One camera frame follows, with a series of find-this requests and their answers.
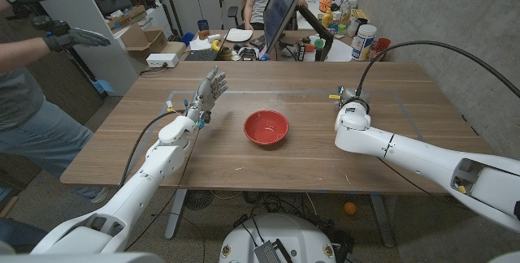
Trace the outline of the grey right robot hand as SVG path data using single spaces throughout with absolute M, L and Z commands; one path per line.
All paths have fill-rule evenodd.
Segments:
M 355 88 L 345 88 L 344 86 L 339 86 L 338 93 L 329 94 L 328 98 L 338 102 L 336 105 L 338 110 L 350 102 L 356 102 L 361 104 L 367 113 L 370 112 L 369 101 L 371 95 L 365 90 L 362 90 L 360 93 L 358 93 Z

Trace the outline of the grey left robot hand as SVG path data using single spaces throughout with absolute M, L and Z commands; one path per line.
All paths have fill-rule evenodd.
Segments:
M 201 81 L 194 91 L 193 99 L 183 116 L 192 119 L 195 123 L 209 123 L 211 110 L 216 100 L 228 89 L 226 74 L 219 73 L 219 67 L 214 66 L 211 72 Z

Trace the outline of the gloved right operator hand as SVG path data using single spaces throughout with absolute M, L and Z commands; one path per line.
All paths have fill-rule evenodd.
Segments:
M 47 15 L 39 15 L 32 18 L 32 26 L 36 30 L 45 32 L 44 42 L 55 52 L 68 50 L 74 45 L 108 46 L 110 40 L 98 32 L 71 28 L 67 22 L 52 20 Z

